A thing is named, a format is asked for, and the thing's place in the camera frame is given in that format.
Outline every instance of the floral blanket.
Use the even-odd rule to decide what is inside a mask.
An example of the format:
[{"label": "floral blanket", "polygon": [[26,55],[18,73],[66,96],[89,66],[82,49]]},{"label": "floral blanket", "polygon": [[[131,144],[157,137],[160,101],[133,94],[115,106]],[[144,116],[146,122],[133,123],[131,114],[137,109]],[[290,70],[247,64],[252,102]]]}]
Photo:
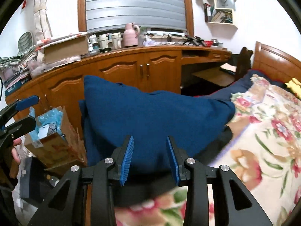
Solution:
[{"label": "floral blanket", "polygon": [[[228,123],[233,138],[210,164],[227,164],[251,191],[274,226],[280,226],[301,196],[301,101],[263,77],[253,75],[245,93],[233,94],[236,113]],[[214,225],[212,187],[210,226]],[[118,226],[181,226],[187,188],[154,200],[116,208]]]}]

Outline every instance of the cabinet door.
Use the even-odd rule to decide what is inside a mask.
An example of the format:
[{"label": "cabinet door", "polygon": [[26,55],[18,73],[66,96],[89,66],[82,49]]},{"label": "cabinet door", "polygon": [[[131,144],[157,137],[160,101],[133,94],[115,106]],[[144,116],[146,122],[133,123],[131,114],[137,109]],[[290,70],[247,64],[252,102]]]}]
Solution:
[{"label": "cabinet door", "polygon": [[146,53],[148,91],[165,90],[180,93],[181,85],[181,52],[159,51]]},{"label": "cabinet door", "polygon": [[135,53],[101,60],[97,64],[101,78],[143,91],[146,77],[143,63],[143,53]]},{"label": "cabinet door", "polygon": [[[17,99],[20,99],[20,100],[25,99],[32,95],[37,95],[40,98],[39,103],[37,105],[33,106],[35,109],[36,116],[45,113],[47,111],[47,106],[46,106],[46,103],[44,100],[43,91],[41,90],[41,88],[38,84],[36,84],[30,88],[27,88],[23,91],[18,91],[18,93],[13,93],[12,95],[9,95],[8,97],[5,98],[5,101],[9,105],[9,104],[13,103],[14,101],[16,101]],[[17,121],[19,119],[22,119],[22,118],[28,116],[28,114],[29,114],[29,108],[18,112],[14,116],[14,120]]]},{"label": "cabinet door", "polygon": [[84,76],[97,75],[96,64],[90,63],[63,71],[41,83],[49,108],[65,107],[71,125],[82,136],[81,112],[78,101],[84,99]]}]

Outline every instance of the gray roller shutter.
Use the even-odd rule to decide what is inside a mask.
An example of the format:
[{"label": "gray roller shutter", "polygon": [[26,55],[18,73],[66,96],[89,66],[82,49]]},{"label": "gray roller shutter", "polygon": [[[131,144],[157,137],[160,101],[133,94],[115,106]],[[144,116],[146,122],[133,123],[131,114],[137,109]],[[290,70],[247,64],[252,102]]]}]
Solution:
[{"label": "gray roller shutter", "polygon": [[184,0],[86,0],[87,32],[124,28],[126,23],[186,30]]}]

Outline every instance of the bed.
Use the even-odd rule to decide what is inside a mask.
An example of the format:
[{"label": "bed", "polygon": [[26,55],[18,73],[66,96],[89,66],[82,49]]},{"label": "bed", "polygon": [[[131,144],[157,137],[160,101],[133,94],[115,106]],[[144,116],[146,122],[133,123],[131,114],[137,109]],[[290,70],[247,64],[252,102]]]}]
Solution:
[{"label": "bed", "polygon": [[[228,123],[231,141],[209,165],[229,165],[274,226],[296,225],[301,208],[301,101],[283,83],[301,78],[301,62],[257,42],[247,75],[249,85],[241,79],[215,93],[214,97],[231,98],[236,113]],[[186,194],[186,188],[175,188],[143,203],[116,208],[117,225],[180,226]],[[210,225],[214,225],[210,186],[209,200]]]}]

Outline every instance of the wooden window frame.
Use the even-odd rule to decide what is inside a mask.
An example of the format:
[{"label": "wooden window frame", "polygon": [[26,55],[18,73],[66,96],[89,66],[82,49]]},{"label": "wooden window frame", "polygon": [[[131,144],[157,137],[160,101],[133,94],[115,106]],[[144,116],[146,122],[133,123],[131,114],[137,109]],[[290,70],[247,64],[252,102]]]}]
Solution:
[{"label": "wooden window frame", "polygon": [[[78,30],[87,31],[86,0],[77,0]],[[184,0],[187,34],[194,36],[192,0]]]}]

